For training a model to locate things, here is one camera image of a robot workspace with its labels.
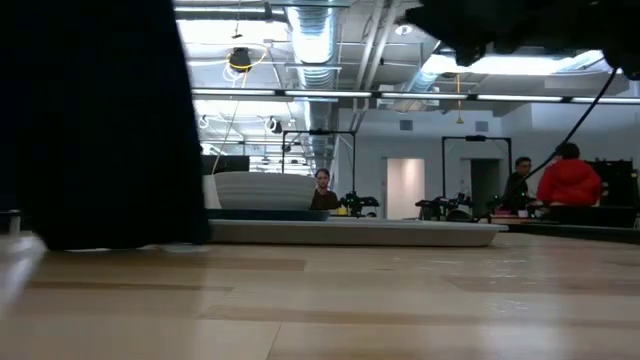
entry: metal frame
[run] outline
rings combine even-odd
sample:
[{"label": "metal frame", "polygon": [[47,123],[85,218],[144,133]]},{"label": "metal frame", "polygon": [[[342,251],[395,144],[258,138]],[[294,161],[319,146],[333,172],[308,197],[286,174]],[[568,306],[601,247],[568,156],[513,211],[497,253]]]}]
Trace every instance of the metal frame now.
[{"label": "metal frame", "polygon": [[329,131],[329,130],[284,130],[282,131],[282,173],[284,174],[284,148],[287,146],[288,134],[309,134],[316,136],[327,135],[351,135],[353,137],[352,156],[351,156],[351,190],[355,194],[356,192],[356,132],[355,131]]},{"label": "metal frame", "polygon": [[[469,140],[470,138],[476,138],[476,139],[480,139],[481,137],[484,138],[483,141],[481,140]],[[510,137],[491,137],[491,136],[478,136],[478,135],[471,135],[471,136],[443,136],[442,140],[441,140],[441,151],[442,151],[442,196],[443,197],[447,197],[447,162],[446,162],[446,156],[447,156],[447,151],[445,148],[446,142],[447,140],[464,140],[467,142],[485,142],[486,140],[502,140],[504,142],[507,143],[507,147],[508,147],[508,161],[509,161],[509,174],[511,174],[513,172],[513,165],[512,165],[512,161],[511,161],[511,157],[512,157],[512,151],[511,151],[511,138]]]}]

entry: red hoodie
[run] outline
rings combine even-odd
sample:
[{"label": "red hoodie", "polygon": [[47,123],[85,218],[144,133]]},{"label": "red hoodie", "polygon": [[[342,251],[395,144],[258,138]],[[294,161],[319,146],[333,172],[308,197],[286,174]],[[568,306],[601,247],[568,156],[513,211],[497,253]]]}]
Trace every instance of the red hoodie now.
[{"label": "red hoodie", "polygon": [[559,160],[549,166],[538,185],[538,199],[544,203],[595,205],[602,181],[591,165],[580,159]]}]

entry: black curtain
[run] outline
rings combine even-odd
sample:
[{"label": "black curtain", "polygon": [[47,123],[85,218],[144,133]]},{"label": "black curtain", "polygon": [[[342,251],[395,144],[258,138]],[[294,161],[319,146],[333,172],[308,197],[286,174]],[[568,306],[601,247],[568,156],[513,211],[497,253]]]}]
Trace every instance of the black curtain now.
[{"label": "black curtain", "polygon": [[51,249],[207,239],[172,2],[9,2],[4,207]]}]

